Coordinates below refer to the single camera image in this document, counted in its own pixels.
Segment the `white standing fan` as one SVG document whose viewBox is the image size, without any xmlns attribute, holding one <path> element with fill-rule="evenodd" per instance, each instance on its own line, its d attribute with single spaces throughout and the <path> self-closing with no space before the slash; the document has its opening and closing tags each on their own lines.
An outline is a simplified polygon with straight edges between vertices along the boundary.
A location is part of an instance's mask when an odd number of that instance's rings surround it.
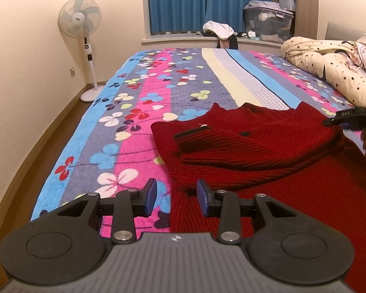
<svg viewBox="0 0 366 293">
<path fill-rule="evenodd" d="M 61 32 L 71 38 L 82 40 L 82 46 L 89 65 L 93 88 L 81 95 L 81 101 L 91 103 L 96 100 L 104 86 L 99 86 L 94 69 L 94 56 L 90 44 L 90 35 L 100 26 L 102 11 L 96 0 L 68 0 L 58 15 Z"/>
</svg>

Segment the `small clear shelf bin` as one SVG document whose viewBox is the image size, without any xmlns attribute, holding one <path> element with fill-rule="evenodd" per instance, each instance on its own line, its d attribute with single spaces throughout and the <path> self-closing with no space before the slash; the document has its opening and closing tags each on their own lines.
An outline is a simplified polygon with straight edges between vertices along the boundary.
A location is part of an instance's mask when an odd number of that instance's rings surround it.
<svg viewBox="0 0 366 293">
<path fill-rule="evenodd" d="M 295 11 L 296 10 L 296 0 L 278 0 L 281 8 L 287 11 Z"/>
</svg>

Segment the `red knitted sweater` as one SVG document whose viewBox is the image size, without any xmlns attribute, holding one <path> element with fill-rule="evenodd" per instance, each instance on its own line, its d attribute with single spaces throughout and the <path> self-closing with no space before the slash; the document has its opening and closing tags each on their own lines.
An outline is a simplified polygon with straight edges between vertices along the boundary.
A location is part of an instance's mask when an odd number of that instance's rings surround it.
<svg viewBox="0 0 366 293">
<path fill-rule="evenodd" d="M 172 181 L 171 231 L 216 233 L 218 221 L 205 218 L 198 204 L 200 179 L 241 198 L 262 192 L 346 235 L 355 249 L 346 283 L 366 292 L 366 160 L 342 128 L 323 120 L 306 103 L 289 110 L 247 103 L 153 123 Z"/>
</svg>

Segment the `white clothes pile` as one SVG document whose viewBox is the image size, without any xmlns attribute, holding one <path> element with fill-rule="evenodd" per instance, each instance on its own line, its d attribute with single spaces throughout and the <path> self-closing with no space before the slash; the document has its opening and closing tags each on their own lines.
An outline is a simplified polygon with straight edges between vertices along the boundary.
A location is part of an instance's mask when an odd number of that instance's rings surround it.
<svg viewBox="0 0 366 293">
<path fill-rule="evenodd" d="M 202 30 L 203 32 L 214 33 L 217 36 L 217 38 L 221 40 L 227 40 L 235 33 L 233 28 L 230 27 L 228 24 L 214 21 L 208 21 L 204 23 Z"/>
</svg>

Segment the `wooden shelf unit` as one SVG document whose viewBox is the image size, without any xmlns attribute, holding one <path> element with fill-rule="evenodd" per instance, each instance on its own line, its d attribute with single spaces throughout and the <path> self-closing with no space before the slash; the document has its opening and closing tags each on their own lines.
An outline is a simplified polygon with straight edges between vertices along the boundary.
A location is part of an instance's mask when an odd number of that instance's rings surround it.
<svg viewBox="0 0 366 293">
<path fill-rule="evenodd" d="M 319 0 L 295 0 L 291 34 L 317 38 L 319 24 Z"/>
</svg>

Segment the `colourful floral bed blanket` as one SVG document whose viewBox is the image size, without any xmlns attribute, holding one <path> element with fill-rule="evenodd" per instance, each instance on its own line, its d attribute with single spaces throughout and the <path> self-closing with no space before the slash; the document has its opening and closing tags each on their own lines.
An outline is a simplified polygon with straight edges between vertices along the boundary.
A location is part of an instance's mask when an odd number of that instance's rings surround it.
<svg viewBox="0 0 366 293">
<path fill-rule="evenodd" d="M 167 48 L 131 56 L 83 115 L 48 176 L 32 218 L 89 192 L 103 198 L 157 180 L 152 216 L 136 218 L 138 232 L 169 230 L 170 181 L 154 145 L 151 124 L 187 121 L 212 104 L 252 103 L 274 110 L 301 102 L 322 114 L 351 107 L 319 78 L 268 52 Z"/>
</svg>

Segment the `clear plastic storage box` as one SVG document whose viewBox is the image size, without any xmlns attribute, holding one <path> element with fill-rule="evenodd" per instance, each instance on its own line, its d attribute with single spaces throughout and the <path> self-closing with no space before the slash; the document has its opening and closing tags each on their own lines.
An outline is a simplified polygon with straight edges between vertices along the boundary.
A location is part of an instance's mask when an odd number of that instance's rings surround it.
<svg viewBox="0 0 366 293">
<path fill-rule="evenodd" d="M 283 43 L 291 37 L 294 14 L 271 1 L 250 1 L 243 9 L 244 25 L 249 38 Z"/>
</svg>

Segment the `cream star-patterned duvet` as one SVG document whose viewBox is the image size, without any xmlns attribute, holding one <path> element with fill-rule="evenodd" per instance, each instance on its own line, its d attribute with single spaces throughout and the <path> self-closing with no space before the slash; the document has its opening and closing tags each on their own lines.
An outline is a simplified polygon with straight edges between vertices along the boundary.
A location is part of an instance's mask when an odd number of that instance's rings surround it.
<svg viewBox="0 0 366 293">
<path fill-rule="evenodd" d="M 366 108 L 366 33 L 356 41 L 292 37 L 283 43 L 281 56 Z"/>
</svg>

